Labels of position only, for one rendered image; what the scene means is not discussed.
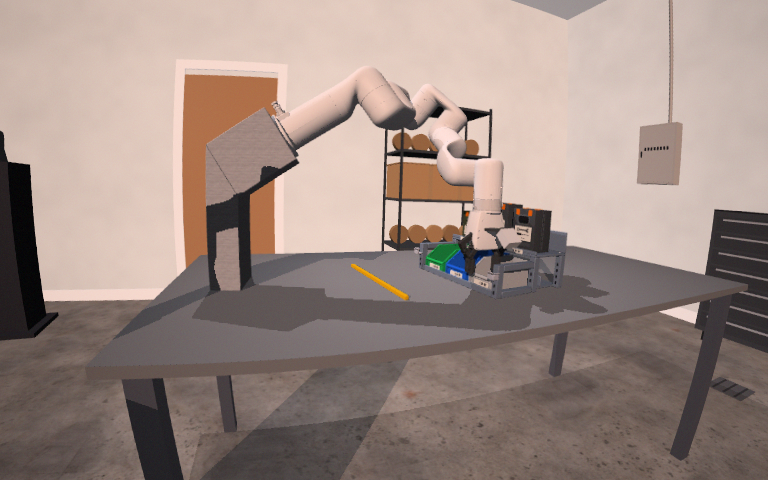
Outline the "green open bin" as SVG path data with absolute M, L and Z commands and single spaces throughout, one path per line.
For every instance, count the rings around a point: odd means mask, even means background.
M 458 244 L 441 244 L 441 245 L 438 245 L 432 252 L 430 252 L 428 254 L 427 265 L 445 272 L 445 264 L 459 250 L 461 250 L 461 249 L 460 249 Z

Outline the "blue open bin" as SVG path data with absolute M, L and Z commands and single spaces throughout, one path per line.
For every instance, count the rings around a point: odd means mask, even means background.
M 475 265 L 486 256 L 494 255 L 492 250 L 477 251 L 473 259 L 475 259 Z M 468 274 L 465 272 L 465 257 L 459 250 L 448 262 L 447 273 L 458 276 L 468 281 Z

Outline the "yellow bar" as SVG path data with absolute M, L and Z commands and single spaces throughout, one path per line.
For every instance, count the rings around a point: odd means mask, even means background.
M 368 278 L 372 279 L 372 280 L 373 280 L 373 281 L 375 281 L 376 283 L 380 284 L 380 285 L 381 285 L 381 286 L 383 286 L 384 288 L 388 289 L 389 291 L 393 292 L 393 293 L 394 293 L 394 294 L 396 294 L 397 296 L 401 297 L 402 299 L 404 299 L 404 300 L 408 300 L 408 298 L 409 298 L 409 296 L 408 296 L 408 295 L 406 295 L 405 293 L 403 293 L 403 292 L 399 291 L 398 289 L 394 288 L 393 286 L 391 286 L 391 285 L 387 284 L 386 282 L 382 281 L 381 279 L 379 279 L 379 278 L 375 277 L 374 275 L 370 274 L 369 272 L 365 271 L 364 269 L 362 269 L 362 268 L 358 267 L 358 266 L 357 266 L 357 265 L 355 265 L 355 264 L 351 264 L 351 267 L 352 267 L 352 268 L 354 268 L 354 269 L 356 269 L 356 270 L 357 270 L 357 271 L 359 271 L 360 273 L 364 274 L 364 275 L 365 275 L 365 276 L 367 276 Z

